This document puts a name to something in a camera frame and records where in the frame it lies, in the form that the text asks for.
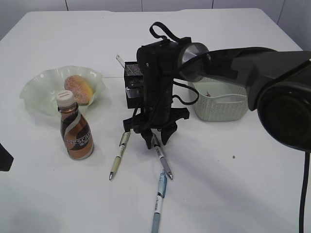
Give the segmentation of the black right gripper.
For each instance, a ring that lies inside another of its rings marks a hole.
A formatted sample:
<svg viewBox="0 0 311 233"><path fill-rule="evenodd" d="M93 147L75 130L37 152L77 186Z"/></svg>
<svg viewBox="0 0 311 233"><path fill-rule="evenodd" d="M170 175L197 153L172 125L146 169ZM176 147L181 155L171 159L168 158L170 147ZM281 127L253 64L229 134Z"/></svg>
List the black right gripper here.
<svg viewBox="0 0 311 233"><path fill-rule="evenodd" d="M164 97L158 107L146 106L143 97L126 98L127 108L134 109L133 115L123 121L126 132L134 130L140 133L146 142L147 149L151 149L153 132L151 129L160 131L163 145L177 131L179 119L189 119L190 113L186 107L173 108L173 98Z"/></svg>

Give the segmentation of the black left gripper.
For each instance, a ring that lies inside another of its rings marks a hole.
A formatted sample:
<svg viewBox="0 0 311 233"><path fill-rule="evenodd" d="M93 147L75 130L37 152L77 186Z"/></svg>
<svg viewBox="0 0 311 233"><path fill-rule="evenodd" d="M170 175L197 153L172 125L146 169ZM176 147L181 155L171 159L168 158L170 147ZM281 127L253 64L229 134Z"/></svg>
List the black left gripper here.
<svg viewBox="0 0 311 233"><path fill-rule="evenodd" d="M13 161L14 157L0 144L0 171L8 172Z"/></svg>

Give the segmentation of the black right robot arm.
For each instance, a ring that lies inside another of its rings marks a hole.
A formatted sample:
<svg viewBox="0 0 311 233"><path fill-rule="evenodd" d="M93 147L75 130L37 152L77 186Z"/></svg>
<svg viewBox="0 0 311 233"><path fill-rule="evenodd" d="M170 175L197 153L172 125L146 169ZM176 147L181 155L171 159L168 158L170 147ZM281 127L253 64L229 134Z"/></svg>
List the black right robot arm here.
<svg viewBox="0 0 311 233"><path fill-rule="evenodd" d="M160 41L140 47L137 62L143 81L126 87L138 93L130 107L142 112L134 112L123 127L141 134L148 147L152 129L159 130L166 143L177 129L177 120L189 118L185 108L172 108L176 81L207 77L243 87L249 110L257 111L272 138L310 152L310 52L262 47L209 51L201 43Z"/></svg>

